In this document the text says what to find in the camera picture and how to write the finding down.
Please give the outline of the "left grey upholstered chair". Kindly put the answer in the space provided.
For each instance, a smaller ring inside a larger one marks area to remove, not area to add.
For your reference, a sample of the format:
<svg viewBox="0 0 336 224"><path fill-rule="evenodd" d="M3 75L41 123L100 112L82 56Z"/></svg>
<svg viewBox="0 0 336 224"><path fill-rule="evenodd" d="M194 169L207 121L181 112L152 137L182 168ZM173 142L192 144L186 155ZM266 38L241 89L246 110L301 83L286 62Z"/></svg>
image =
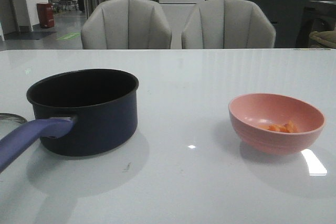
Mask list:
<svg viewBox="0 0 336 224"><path fill-rule="evenodd" d="M171 41L161 5L150 0L105 1L81 30L83 49L170 49Z"/></svg>

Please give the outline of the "right grey upholstered chair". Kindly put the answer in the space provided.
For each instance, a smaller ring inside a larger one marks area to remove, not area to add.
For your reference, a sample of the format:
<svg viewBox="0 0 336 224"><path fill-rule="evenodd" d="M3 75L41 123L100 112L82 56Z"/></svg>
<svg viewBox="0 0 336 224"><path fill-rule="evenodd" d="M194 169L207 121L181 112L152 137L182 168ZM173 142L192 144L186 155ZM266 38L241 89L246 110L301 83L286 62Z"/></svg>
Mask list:
<svg viewBox="0 0 336 224"><path fill-rule="evenodd" d="M276 30L247 0L206 0L192 8L181 34L183 49L273 48Z"/></svg>

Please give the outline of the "orange ham slices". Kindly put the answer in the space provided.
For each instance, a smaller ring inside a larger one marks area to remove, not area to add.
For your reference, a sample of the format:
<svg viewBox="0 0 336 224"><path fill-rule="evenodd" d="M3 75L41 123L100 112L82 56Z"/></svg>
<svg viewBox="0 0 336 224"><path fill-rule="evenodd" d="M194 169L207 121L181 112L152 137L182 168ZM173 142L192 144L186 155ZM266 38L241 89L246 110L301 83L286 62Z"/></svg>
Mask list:
<svg viewBox="0 0 336 224"><path fill-rule="evenodd" d="M274 132L283 132L283 133L298 133L298 129L293 121L289 120L285 124L270 124L261 126L264 130L274 131Z"/></svg>

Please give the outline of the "grey upholstered chair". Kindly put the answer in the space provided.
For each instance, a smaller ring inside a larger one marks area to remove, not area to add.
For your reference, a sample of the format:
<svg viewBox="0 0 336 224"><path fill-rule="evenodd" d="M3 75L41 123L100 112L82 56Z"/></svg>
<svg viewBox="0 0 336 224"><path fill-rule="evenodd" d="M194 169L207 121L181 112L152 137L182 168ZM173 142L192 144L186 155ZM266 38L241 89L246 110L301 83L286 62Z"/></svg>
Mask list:
<svg viewBox="0 0 336 224"><path fill-rule="evenodd" d="M192 8L181 34L183 49L273 48L276 30L247 0L206 0Z"/></svg>
<svg viewBox="0 0 336 224"><path fill-rule="evenodd" d="M171 41L161 5L150 0L105 1L81 30L83 49L170 49Z"/></svg>

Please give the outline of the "red bin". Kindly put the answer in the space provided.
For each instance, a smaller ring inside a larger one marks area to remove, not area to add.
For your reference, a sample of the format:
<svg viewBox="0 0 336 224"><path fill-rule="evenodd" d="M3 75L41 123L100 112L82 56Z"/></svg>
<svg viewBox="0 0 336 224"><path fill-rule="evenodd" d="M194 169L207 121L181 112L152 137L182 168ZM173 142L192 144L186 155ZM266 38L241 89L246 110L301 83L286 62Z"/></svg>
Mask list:
<svg viewBox="0 0 336 224"><path fill-rule="evenodd" d="M53 6L51 3L37 3L37 13L41 28L54 27Z"/></svg>

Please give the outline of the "tan sofa cushion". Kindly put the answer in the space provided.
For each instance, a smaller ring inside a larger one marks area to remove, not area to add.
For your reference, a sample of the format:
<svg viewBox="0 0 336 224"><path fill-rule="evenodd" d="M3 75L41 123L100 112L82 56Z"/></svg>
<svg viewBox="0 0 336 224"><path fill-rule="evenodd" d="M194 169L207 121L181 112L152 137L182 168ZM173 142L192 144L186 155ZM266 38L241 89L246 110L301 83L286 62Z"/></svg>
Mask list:
<svg viewBox="0 0 336 224"><path fill-rule="evenodd" d="M335 49L335 30L313 31L309 34L312 43L311 48L331 48Z"/></svg>

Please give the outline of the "dark blue saucepan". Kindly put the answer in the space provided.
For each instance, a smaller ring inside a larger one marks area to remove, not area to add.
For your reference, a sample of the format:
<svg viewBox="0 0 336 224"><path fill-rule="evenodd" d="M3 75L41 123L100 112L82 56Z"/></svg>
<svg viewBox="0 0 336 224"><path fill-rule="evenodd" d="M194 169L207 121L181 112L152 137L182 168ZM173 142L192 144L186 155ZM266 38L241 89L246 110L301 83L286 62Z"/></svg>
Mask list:
<svg viewBox="0 0 336 224"><path fill-rule="evenodd" d="M136 131L139 81L114 69L56 74L26 93L35 119L1 139L1 170L36 140L64 156L90 156L112 150Z"/></svg>

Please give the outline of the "pink plastic bowl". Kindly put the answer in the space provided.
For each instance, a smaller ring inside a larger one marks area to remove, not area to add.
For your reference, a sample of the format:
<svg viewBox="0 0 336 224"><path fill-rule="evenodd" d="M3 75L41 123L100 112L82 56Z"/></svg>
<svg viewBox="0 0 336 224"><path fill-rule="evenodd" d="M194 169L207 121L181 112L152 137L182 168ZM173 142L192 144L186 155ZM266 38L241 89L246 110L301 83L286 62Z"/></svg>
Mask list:
<svg viewBox="0 0 336 224"><path fill-rule="evenodd" d="M279 94L240 95L230 101L228 109L232 127L243 142L276 155L307 149L326 122L313 105Z"/></svg>

